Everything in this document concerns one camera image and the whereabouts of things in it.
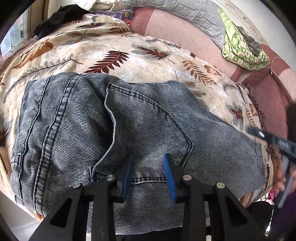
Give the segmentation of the right hand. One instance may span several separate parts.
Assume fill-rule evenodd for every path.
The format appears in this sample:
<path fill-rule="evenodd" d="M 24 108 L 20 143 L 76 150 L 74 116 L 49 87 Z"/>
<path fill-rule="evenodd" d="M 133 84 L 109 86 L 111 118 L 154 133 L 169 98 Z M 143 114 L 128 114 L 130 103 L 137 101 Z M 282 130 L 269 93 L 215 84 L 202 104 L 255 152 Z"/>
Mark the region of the right hand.
<path fill-rule="evenodd" d="M 282 154 L 282 161 L 273 178 L 274 205 L 282 208 L 287 197 L 295 191 L 295 158 Z"/>

